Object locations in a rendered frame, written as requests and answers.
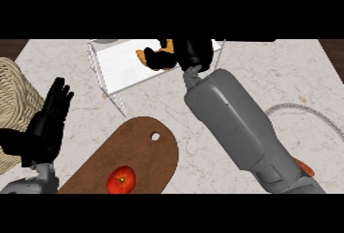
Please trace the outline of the brown wooden cutting board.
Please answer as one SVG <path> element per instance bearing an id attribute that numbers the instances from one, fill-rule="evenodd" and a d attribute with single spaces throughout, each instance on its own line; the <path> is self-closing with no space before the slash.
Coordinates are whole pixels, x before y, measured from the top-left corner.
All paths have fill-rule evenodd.
<path id="1" fill-rule="evenodd" d="M 105 194 L 111 173 L 121 166 L 130 166 L 136 174 L 132 193 L 160 194 L 173 178 L 178 161 L 173 132 L 155 118 L 138 116 L 117 128 L 59 193 Z"/>

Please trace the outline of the red tomato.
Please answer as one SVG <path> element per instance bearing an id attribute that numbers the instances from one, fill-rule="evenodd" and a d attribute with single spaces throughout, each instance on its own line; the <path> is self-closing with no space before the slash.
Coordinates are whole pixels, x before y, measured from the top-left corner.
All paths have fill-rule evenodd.
<path id="1" fill-rule="evenodd" d="M 136 186 L 136 173 L 132 167 L 121 166 L 111 173 L 107 189 L 111 194 L 129 194 Z"/>

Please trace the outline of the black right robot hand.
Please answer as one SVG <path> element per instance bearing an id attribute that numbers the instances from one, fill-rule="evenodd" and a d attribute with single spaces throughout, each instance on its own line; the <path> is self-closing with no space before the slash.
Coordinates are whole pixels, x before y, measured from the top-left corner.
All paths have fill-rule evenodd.
<path id="1" fill-rule="evenodd" d="M 158 51 L 151 47 L 142 51 L 145 64 L 152 70 L 170 70 L 176 66 L 183 71 L 195 66 L 201 67 L 203 72 L 210 69 L 214 57 L 210 39 L 160 39 L 158 42 Z"/>

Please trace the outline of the orange-red rounded food item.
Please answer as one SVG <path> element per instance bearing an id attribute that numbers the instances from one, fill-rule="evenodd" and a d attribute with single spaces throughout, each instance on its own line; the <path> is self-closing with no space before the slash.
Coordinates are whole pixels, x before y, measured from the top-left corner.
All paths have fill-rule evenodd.
<path id="1" fill-rule="evenodd" d="M 293 158 L 293 160 L 297 163 L 299 167 L 306 171 L 309 176 L 313 177 L 315 176 L 315 171 L 310 168 L 310 166 L 302 160 L 299 160 L 296 157 Z"/>

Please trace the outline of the beige wicker basket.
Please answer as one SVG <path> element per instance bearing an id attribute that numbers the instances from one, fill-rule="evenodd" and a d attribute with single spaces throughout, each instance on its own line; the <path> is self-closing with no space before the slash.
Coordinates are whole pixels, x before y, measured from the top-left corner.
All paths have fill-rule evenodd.
<path id="1" fill-rule="evenodd" d="M 17 63 L 0 57 L 0 175 L 23 161 L 5 152 L 5 146 L 18 141 L 17 131 L 24 132 L 45 98 L 27 80 Z"/>

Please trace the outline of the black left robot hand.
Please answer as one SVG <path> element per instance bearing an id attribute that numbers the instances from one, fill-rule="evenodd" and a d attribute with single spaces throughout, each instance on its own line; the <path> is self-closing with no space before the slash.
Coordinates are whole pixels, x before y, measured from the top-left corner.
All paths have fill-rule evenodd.
<path id="1" fill-rule="evenodd" d="M 8 155 L 23 158 L 23 167 L 52 163 L 58 157 L 73 97 L 70 85 L 58 77 L 25 131 L 0 128 L 0 147 Z"/>

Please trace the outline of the orange croissant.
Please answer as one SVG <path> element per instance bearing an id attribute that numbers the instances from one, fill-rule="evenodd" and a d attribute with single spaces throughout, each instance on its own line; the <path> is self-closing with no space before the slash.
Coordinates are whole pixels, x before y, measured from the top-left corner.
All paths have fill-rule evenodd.
<path id="1" fill-rule="evenodd" d="M 154 51 L 151 47 L 136 51 L 138 58 L 145 66 L 158 71 L 170 70 L 176 66 L 176 58 L 173 51 L 172 39 L 160 39 L 160 49 Z"/>

